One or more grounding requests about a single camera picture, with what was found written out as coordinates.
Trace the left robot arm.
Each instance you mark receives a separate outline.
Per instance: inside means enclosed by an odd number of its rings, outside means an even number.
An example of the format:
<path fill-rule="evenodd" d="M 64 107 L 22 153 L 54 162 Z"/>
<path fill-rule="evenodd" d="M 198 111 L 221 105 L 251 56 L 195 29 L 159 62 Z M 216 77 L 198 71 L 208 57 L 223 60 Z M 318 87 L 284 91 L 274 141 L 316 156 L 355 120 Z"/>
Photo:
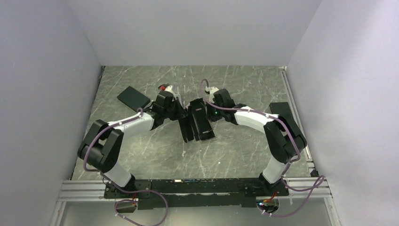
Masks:
<path fill-rule="evenodd" d="M 131 138 L 151 131 L 162 125 L 165 119 L 182 119 L 184 108 L 181 97 L 173 91 L 160 91 L 156 100 L 145 109 L 138 108 L 137 114 L 118 121 L 96 120 L 85 135 L 77 156 L 84 161 L 83 168 L 99 172 L 117 186 L 117 192 L 124 198 L 134 194 L 136 179 L 119 163 L 120 148 L 124 138 Z"/>

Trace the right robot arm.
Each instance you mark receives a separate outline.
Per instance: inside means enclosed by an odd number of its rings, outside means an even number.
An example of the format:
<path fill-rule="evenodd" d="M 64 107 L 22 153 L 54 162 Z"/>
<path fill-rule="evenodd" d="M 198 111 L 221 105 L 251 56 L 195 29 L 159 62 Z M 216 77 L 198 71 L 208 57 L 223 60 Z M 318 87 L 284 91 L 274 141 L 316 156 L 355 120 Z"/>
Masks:
<path fill-rule="evenodd" d="M 265 134 L 272 157 L 259 176 L 259 189 L 264 195 L 273 194 L 289 165 L 300 160 L 301 151 L 307 146 L 293 117 L 289 112 L 268 114 L 244 104 L 235 104 L 226 89 L 206 87 L 205 93 L 209 95 L 206 103 L 211 121 L 225 119 Z"/>

